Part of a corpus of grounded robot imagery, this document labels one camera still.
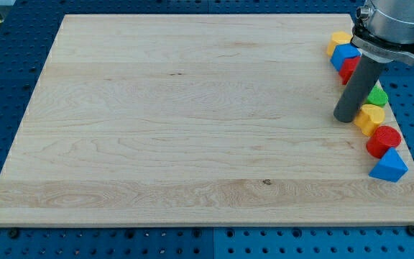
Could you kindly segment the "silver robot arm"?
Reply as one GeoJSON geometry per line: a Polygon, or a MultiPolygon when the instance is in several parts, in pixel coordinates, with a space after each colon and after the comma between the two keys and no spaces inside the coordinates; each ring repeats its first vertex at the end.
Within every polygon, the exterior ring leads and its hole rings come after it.
{"type": "Polygon", "coordinates": [[[414,65],[414,0],[366,0],[352,34],[351,43],[378,63],[414,65]]]}

